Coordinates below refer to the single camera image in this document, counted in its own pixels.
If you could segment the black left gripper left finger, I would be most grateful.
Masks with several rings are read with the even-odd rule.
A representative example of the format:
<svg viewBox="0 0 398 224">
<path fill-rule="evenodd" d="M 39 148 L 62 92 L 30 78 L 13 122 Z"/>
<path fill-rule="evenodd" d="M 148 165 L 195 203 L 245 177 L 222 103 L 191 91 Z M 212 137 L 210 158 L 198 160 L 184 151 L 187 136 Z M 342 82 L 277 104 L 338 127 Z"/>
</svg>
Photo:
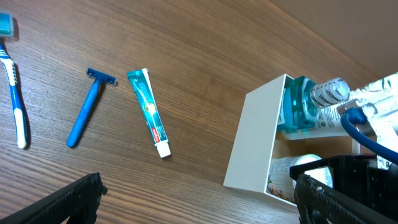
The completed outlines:
<svg viewBox="0 0 398 224">
<path fill-rule="evenodd" d="M 94 224 L 101 197 L 108 188 L 100 174 L 88 174 L 45 198 L 1 219 L 1 223 Z"/>
</svg>

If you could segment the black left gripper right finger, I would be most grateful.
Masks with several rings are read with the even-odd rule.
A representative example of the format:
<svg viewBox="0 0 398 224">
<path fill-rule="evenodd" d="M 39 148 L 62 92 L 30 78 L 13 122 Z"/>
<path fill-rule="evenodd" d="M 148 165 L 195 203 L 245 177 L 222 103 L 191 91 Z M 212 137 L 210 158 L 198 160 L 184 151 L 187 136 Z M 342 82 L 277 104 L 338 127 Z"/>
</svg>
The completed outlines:
<svg viewBox="0 0 398 224">
<path fill-rule="evenodd" d="M 298 176 L 294 196 L 300 224 L 397 224 L 306 174 Z"/>
</svg>

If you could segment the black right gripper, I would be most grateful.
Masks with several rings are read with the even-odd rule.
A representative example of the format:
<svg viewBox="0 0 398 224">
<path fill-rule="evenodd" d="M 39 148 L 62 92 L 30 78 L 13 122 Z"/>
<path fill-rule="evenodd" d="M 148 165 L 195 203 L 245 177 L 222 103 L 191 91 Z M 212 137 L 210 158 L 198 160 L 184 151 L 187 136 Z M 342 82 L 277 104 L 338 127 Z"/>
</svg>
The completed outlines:
<svg viewBox="0 0 398 224">
<path fill-rule="evenodd" d="M 378 169 L 371 155 L 329 157 L 290 168 L 295 181 L 305 171 L 328 167 L 333 190 L 393 220 L 397 219 L 397 165 Z"/>
</svg>

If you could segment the cotton swab tub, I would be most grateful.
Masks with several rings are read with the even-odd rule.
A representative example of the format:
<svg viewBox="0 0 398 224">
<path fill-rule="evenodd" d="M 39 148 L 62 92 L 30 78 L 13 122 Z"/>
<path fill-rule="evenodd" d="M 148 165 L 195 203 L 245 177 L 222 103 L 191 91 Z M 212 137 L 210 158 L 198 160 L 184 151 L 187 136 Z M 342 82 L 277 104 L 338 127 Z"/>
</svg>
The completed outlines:
<svg viewBox="0 0 398 224">
<path fill-rule="evenodd" d="M 320 159 L 321 157 L 314 154 L 272 159 L 269 168 L 267 193 L 295 203 L 294 190 L 296 181 L 290 177 L 290 168 Z M 308 170 L 305 171 L 305 174 L 333 188 L 332 174 L 328 167 Z"/>
</svg>

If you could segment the white lotion tube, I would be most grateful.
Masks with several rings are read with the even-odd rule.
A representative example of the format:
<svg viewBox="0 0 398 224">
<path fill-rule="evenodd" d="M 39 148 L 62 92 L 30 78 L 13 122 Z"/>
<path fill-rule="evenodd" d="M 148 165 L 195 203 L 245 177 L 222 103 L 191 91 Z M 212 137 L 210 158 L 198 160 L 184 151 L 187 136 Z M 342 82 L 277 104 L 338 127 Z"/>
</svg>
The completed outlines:
<svg viewBox="0 0 398 224">
<path fill-rule="evenodd" d="M 381 93 L 397 93 L 397 73 L 388 75 L 380 80 L 369 83 L 361 88 L 350 91 L 351 100 L 370 100 Z M 348 134 L 341 125 L 342 107 L 345 103 L 330 106 L 320 110 L 320 114 L 314 127 L 309 129 L 283 130 L 282 135 L 288 140 L 325 138 L 336 136 L 347 136 Z"/>
</svg>

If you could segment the blue mouthwash bottle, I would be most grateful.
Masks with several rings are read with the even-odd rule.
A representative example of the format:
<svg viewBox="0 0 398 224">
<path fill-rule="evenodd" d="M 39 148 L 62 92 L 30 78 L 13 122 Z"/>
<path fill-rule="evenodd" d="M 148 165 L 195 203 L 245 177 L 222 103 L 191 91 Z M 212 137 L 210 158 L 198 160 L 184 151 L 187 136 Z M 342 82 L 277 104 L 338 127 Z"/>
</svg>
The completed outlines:
<svg viewBox="0 0 398 224">
<path fill-rule="evenodd" d="M 284 88 L 277 130 L 309 129 L 315 126 L 320 110 L 349 99 L 349 85 L 341 78 L 323 83 L 301 76 Z"/>
</svg>

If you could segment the blue disposable razor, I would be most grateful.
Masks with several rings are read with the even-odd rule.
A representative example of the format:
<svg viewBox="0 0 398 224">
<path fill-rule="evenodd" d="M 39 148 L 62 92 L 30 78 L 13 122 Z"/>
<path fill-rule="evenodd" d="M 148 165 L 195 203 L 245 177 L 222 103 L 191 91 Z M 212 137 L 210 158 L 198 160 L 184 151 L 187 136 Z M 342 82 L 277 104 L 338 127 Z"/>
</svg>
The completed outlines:
<svg viewBox="0 0 398 224">
<path fill-rule="evenodd" d="M 72 130 L 68 136 L 68 139 L 66 141 L 66 145 L 71 148 L 74 148 L 78 145 L 78 142 L 79 142 L 79 140 L 84 132 L 85 126 L 88 122 L 88 117 L 91 113 L 91 110 L 93 109 L 93 107 L 95 105 L 96 99 L 98 97 L 98 94 L 100 92 L 100 88 L 102 87 L 102 85 L 104 83 L 116 85 L 116 83 L 117 83 L 116 77 L 105 74 L 103 72 L 99 72 L 92 68 L 89 68 L 87 70 L 86 74 L 89 77 L 94 78 L 95 80 L 85 98 L 83 106 L 81 107 L 81 110 L 77 116 L 75 124 L 73 125 L 73 128 L 72 128 Z"/>
</svg>

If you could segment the teal toothpaste tube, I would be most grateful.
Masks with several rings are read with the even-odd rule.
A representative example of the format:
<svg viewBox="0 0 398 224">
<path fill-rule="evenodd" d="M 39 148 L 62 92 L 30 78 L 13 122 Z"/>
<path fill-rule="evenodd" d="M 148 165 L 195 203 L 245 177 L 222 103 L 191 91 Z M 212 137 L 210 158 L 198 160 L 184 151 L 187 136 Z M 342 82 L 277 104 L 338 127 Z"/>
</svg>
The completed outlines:
<svg viewBox="0 0 398 224">
<path fill-rule="evenodd" d="M 127 78 L 132 85 L 159 156 L 162 159 L 171 156 L 169 139 L 155 102 L 148 69 L 143 68 L 127 72 Z"/>
</svg>

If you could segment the blue white toothbrush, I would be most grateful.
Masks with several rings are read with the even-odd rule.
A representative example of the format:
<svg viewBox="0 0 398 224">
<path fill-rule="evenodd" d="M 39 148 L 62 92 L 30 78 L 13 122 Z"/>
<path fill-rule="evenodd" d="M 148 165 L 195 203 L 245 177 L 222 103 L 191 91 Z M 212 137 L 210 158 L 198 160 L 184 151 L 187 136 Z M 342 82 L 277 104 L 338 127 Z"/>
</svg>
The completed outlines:
<svg viewBox="0 0 398 224">
<path fill-rule="evenodd" d="M 9 11 L 1 11 L 1 64 L 7 75 L 11 102 L 16 126 L 17 145 L 25 149 L 28 143 L 28 130 L 25 108 L 22 105 L 21 91 L 18 87 L 17 69 L 14 61 L 6 52 L 3 44 L 8 37 L 14 36 L 14 19 Z"/>
</svg>

